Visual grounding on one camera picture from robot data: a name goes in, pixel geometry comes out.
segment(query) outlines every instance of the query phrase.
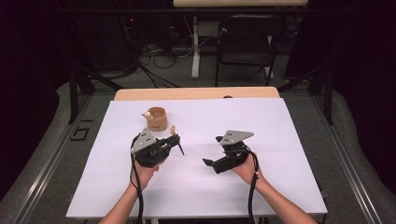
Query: table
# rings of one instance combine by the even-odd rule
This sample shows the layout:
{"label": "table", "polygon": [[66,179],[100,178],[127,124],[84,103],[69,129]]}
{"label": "table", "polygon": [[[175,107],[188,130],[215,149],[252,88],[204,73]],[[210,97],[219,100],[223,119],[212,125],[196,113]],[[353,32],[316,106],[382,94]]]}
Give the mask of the table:
{"label": "table", "polygon": [[[308,0],[174,0],[174,7],[304,7]],[[193,17],[194,54],[191,78],[199,77],[198,20]]]}
{"label": "table", "polygon": [[[233,99],[221,99],[224,96]],[[289,111],[276,88],[237,87],[118,91],[67,217],[100,218],[115,204],[129,181],[132,139],[146,124],[141,113],[156,105],[164,107],[168,122],[176,124],[185,156],[174,148],[162,164],[161,174],[151,179],[143,196],[144,217],[248,216],[249,186],[231,171],[217,175],[202,161],[224,156],[215,137],[223,136],[227,128],[254,132],[244,142],[258,155],[263,173],[281,193],[307,213],[327,213]],[[153,134],[158,138],[169,136],[169,132]],[[253,214],[275,214],[257,192]]]}

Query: hand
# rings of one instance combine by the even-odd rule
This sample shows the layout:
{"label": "hand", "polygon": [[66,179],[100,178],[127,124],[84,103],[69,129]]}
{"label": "hand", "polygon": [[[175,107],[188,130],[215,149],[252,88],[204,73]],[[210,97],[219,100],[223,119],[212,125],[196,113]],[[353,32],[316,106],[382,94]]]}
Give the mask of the hand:
{"label": "hand", "polygon": [[[134,162],[134,167],[136,168],[137,174],[139,176],[140,188],[142,190],[148,186],[150,179],[154,176],[154,172],[157,172],[160,170],[160,165],[164,161],[165,160],[159,162],[152,168],[143,167],[139,164],[138,161]],[[132,183],[134,183],[135,186],[137,186],[136,176],[135,176],[134,172],[132,172],[131,181],[132,181]]]}
{"label": "hand", "polygon": [[[240,164],[237,167],[233,168],[233,171],[236,172],[247,184],[251,185],[251,181],[254,175],[254,161],[253,156],[249,154],[244,163]],[[258,178],[264,180],[264,176],[262,175],[262,170],[259,167]]]}

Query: gray floor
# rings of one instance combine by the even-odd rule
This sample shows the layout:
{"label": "gray floor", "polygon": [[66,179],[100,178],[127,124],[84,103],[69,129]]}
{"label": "gray floor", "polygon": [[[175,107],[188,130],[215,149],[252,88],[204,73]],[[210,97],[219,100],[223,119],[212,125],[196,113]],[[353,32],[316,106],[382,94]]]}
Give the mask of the gray floor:
{"label": "gray floor", "polygon": [[[201,76],[197,80],[191,79],[190,56],[177,58],[176,64],[168,69],[153,66],[151,59],[148,68],[154,74],[161,75],[181,87],[212,87],[215,60],[213,55],[203,54]],[[277,57],[272,86],[282,84],[287,60],[287,54]],[[161,56],[156,58],[157,65],[166,66],[171,62],[172,58]],[[220,86],[261,85],[258,81],[260,82],[262,77],[258,76],[256,71],[256,68],[224,67],[221,70]],[[246,77],[244,82],[236,82],[241,74],[252,75]],[[154,87],[140,69],[115,82],[125,88]],[[76,190],[108,102],[115,94],[102,83],[97,81],[93,83],[97,92],[94,96],[82,94],[79,96],[81,117],[72,125],[67,124],[70,112],[68,85],[65,84],[58,90],[61,102],[53,122],[22,174],[0,203],[1,223],[83,222],[64,216],[69,205],[69,196]],[[326,222],[380,223],[380,219],[382,223],[396,223],[395,195],[382,185],[370,163],[362,155],[353,118],[344,98],[337,92],[334,93],[332,101],[334,125],[329,127],[320,111],[321,98],[308,96],[304,91],[306,84],[299,85],[293,91],[282,92],[281,97],[288,105],[314,175],[329,195],[327,197],[329,214]],[[86,141],[70,141],[70,135],[77,127],[90,129]],[[347,161],[340,158],[340,146],[334,143],[332,131],[336,131],[336,137],[339,137],[338,140],[342,143],[341,149],[347,154]],[[352,170],[345,166],[349,163],[352,164]],[[348,174],[351,172],[352,177],[354,174],[358,177],[358,186],[357,179],[351,178],[351,174]],[[360,200],[359,196],[362,193],[367,195],[370,201]],[[372,214],[378,215],[379,218],[371,217]],[[277,222],[276,217],[271,218],[271,223]],[[88,223],[97,223],[97,220],[90,220]]]}

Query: forearm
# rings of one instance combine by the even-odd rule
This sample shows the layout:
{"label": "forearm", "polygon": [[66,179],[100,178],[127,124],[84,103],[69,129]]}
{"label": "forearm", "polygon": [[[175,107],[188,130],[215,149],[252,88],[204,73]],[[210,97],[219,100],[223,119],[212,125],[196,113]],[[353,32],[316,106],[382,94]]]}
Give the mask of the forearm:
{"label": "forearm", "polygon": [[134,203],[137,200],[137,189],[133,185],[129,185],[127,190],[122,194],[119,201],[100,221],[101,224],[124,224],[131,214]]}
{"label": "forearm", "polygon": [[274,189],[263,177],[258,179],[256,190],[284,223],[317,223],[303,209]]}

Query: chair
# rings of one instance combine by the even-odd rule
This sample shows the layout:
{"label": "chair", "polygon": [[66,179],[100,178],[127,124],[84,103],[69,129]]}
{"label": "chair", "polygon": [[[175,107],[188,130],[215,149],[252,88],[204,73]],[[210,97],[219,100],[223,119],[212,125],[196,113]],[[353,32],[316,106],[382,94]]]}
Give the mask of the chair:
{"label": "chair", "polygon": [[[258,66],[259,72],[264,72],[264,82],[268,86],[279,40],[285,31],[284,20],[276,16],[232,15],[221,21],[215,86],[219,84],[220,64]],[[264,67],[269,67],[268,74]]]}

